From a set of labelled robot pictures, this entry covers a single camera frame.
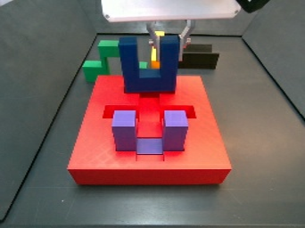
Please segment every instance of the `red block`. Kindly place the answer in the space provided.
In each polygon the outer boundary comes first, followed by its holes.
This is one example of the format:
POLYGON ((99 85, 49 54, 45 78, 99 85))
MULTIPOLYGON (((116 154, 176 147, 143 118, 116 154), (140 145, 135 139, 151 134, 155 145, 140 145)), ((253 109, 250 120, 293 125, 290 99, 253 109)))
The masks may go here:
POLYGON ((124 94, 123 88, 123 77, 97 77, 68 165, 75 182, 77 184, 220 183, 231 170, 231 164, 200 77, 178 77, 176 92, 159 94, 159 97, 124 94), (136 110, 140 120, 140 115, 144 113, 142 111, 147 110, 147 103, 140 100, 143 98, 152 99, 146 100, 148 105, 152 103, 156 105, 150 107, 154 113, 147 113, 154 121, 156 116, 163 117, 163 110, 186 110, 190 127, 184 151, 164 151, 162 156, 136 155, 135 151, 115 151, 111 109, 105 107, 127 106, 136 110))

